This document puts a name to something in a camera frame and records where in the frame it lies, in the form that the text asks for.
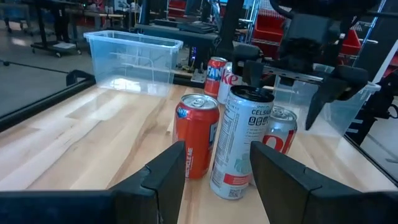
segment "clear plastic bin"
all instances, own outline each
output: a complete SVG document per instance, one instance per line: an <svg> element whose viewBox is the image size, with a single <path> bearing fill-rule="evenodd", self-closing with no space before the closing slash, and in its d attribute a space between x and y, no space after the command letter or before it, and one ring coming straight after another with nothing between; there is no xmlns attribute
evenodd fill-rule
<svg viewBox="0 0 398 224"><path fill-rule="evenodd" d="M313 126L306 131L305 120L312 96L318 90L318 86L300 81L295 81L293 86L285 86L281 85L279 80L280 78L277 77L275 81L275 104L295 112L298 133L339 139L348 130L365 101L373 93L380 90L379 85L368 83L366 87L347 101L335 100L332 103L325 104Z"/></svg>
<svg viewBox="0 0 398 224"><path fill-rule="evenodd" d="M114 30L84 33L97 85L166 96L183 42Z"/></svg>

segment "diet coke can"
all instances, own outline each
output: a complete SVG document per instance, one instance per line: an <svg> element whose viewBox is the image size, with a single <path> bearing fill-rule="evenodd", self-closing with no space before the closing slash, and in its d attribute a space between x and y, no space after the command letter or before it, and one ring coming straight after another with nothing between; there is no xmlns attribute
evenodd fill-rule
<svg viewBox="0 0 398 224"><path fill-rule="evenodd" d="M242 77L232 73L232 62L227 62L221 76L220 89L218 90L217 100L225 104L231 86L242 85Z"/></svg>
<svg viewBox="0 0 398 224"><path fill-rule="evenodd" d="M207 64L207 77L205 82L205 94L217 98L220 88L221 74L227 60L221 57L212 57Z"/></svg>
<svg viewBox="0 0 398 224"><path fill-rule="evenodd" d="M211 189L221 198L243 197L252 174L250 143L264 137L273 101L265 89L231 87L210 179Z"/></svg>
<svg viewBox="0 0 398 224"><path fill-rule="evenodd" d="M185 95L177 105L173 142L185 141L185 177L199 179L207 173L219 117L218 103L210 96Z"/></svg>
<svg viewBox="0 0 398 224"><path fill-rule="evenodd" d="M283 154L287 154L296 132L296 114L281 106L274 106L262 143Z"/></svg>

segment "workbench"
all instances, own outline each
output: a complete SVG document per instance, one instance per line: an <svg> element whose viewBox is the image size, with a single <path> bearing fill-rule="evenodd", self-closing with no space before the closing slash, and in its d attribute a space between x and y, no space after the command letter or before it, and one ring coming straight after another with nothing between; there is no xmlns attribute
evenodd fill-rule
<svg viewBox="0 0 398 224"><path fill-rule="evenodd" d="M0 190L107 189L171 145L181 96L202 92L174 85L161 98L91 86L0 133ZM345 139L330 147L298 134L289 156L363 192L397 190ZM268 223L253 186L224 200L209 178L186 181L178 223Z"/></svg>

